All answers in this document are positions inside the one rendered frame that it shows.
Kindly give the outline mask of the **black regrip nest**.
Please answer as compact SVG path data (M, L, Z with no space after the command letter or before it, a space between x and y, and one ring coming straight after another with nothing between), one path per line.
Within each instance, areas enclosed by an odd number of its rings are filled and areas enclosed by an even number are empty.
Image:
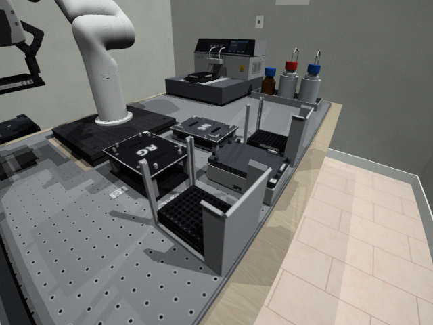
M145 158L156 202L189 178L187 148L148 131L117 142L102 151L110 161L110 172L147 198L138 163ZM178 164L181 161L183 166Z

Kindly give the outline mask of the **blue bottle cap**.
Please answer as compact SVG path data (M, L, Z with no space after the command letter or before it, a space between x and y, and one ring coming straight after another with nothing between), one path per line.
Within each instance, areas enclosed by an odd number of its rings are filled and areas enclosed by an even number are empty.
M276 68L265 68L265 74L275 75Z
M320 71L320 67L321 67L320 65L309 64L307 71L310 71L310 72L319 72Z

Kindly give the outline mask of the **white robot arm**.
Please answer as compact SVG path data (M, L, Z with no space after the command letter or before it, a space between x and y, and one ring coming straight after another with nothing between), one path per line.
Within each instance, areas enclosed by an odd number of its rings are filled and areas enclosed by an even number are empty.
M131 21L113 0L55 2L71 23L83 58L99 115L95 123L106 127L128 122L133 114L127 111L118 65L107 50L126 49L134 44Z

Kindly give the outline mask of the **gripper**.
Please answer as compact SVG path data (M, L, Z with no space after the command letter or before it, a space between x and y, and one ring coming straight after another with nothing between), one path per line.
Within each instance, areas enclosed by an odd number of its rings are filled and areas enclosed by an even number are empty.
M33 34L34 39L31 45L27 45L26 35ZM44 32L23 21L16 13L11 0L0 0L0 47L15 45L25 53L25 60L31 75L39 77L41 73L35 58L43 40Z

